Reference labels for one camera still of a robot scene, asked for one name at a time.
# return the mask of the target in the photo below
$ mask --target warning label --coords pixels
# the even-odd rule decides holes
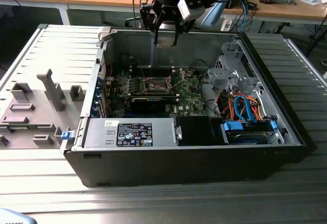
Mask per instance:
[[[118,124],[117,146],[153,146],[152,124]]]

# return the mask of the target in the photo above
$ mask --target ribbed metal surface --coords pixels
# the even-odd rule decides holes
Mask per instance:
[[[281,35],[247,36],[306,130],[311,134],[327,133],[327,85],[314,67]]]
[[[258,38],[267,42],[266,45],[259,41],[259,50],[276,47],[265,35]],[[292,51],[282,41],[278,46],[288,54]],[[307,73],[308,68],[301,69],[304,66],[297,67],[295,72],[286,70]],[[297,96],[308,97],[309,101],[325,91],[321,87],[298,87],[287,82],[281,88],[295,104],[305,103],[297,101]],[[306,122],[318,150],[298,164],[284,166],[265,181],[87,188],[59,150],[0,150],[0,207],[27,213],[38,223],[46,224],[327,223],[327,132],[323,130],[326,120],[323,115],[327,112],[298,110],[297,113]]]

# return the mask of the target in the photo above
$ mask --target desk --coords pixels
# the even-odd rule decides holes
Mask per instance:
[[[57,8],[63,24],[70,24],[67,14],[68,9],[95,10],[95,11],[120,11],[132,12],[132,0],[18,0],[22,6]],[[307,24],[320,24],[327,13],[326,4],[311,6],[300,0],[292,0],[290,5],[259,3],[259,0],[250,0],[258,4],[258,9],[253,17],[260,21],[294,22]],[[138,11],[139,0],[135,0],[135,11]],[[14,0],[0,0],[1,5],[17,5]],[[242,14],[242,9],[237,6],[225,9],[222,17],[234,19]]]

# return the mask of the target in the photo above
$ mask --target side panel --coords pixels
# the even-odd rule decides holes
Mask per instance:
[[[87,187],[263,180],[302,147],[65,152]]]
[[[317,147],[314,145],[309,133],[303,126],[302,121],[295,113],[296,104],[291,104],[281,89],[284,85],[288,85],[290,83],[296,84],[300,81],[298,79],[293,79],[290,81],[289,79],[291,76],[288,75],[288,81],[283,83],[283,80],[274,78],[273,72],[269,69],[270,66],[274,66],[274,68],[279,65],[288,66],[289,62],[291,62],[292,66],[296,66],[298,68],[303,67],[304,64],[297,57],[297,55],[286,56],[283,53],[281,53],[281,55],[264,54],[266,50],[270,50],[272,48],[272,45],[280,48],[281,52],[282,50],[290,50],[289,46],[285,43],[281,35],[270,36],[253,34],[248,36],[247,34],[242,33],[240,34],[240,39],[242,42],[239,43],[245,53],[245,56],[253,66],[255,73],[262,78],[264,88],[270,93],[270,96],[273,97],[278,108],[281,110],[283,116],[291,126],[292,131],[295,133],[295,136],[303,145],[306,145],[307,153],[310,154],[316,150]],[[318,87],[319,85],[320,83],[316,82],[316,84],[313,86]]]

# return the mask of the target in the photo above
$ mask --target floor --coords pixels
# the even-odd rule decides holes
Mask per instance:
[[[5,70],[10,67],[40,23],[61,24],[59,12],[56,9],[13,7],[12,11],[13,17],[3,15],[0,18],[0,78],[5,74]],[[97,12],[73,10],[69,16],[75,25],[101,25],[104,20],[103,16],[105,16],[105,20],[110,22],[112,26],[123,26],[123,19],[130,17],[130,14],[122,13],[120,17],[117,17],[116,13],[111,15],[108,12],[101,18],[100,13]],[[275,25],[276,23],[266,22],[262,25],[261,32],[273,33]],[[302,52],[306,51],[310,43],[309,36],[312,35],[303,24],[285,26],[282,29],[282,34],[291,38]],[[326,44],[327,40],[321,41],[309,56],[309,60],[321,74],[327,71],[320,65],[321,59],[327,57]]]

